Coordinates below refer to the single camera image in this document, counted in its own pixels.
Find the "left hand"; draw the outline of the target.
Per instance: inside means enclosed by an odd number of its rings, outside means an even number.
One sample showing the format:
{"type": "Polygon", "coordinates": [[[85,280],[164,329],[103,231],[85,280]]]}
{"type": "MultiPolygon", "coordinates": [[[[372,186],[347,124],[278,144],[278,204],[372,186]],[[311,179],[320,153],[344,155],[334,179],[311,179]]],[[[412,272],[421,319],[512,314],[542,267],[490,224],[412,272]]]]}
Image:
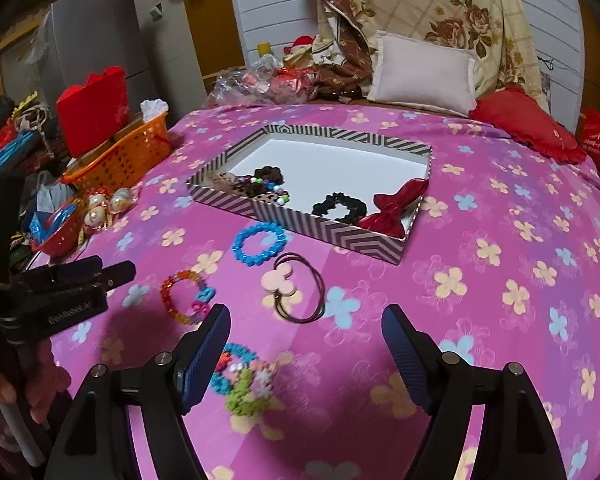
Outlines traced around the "left hand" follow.
{"type": "Polygon", "coordinates": [[[18,406],[24,400],[30,417],[36,424],[44,424],[59,393],[71,385],[69,373],[57,364],[50,338],[43,339],[34,347],[24,348],[27,363],[23,365],[23,384],[15,386],[6,375],[8,364],[16,360],[7,348],[0,346],[0,448],[15,453],[20,450],[12,430],[1,410],[1,405],[18,406]]]}

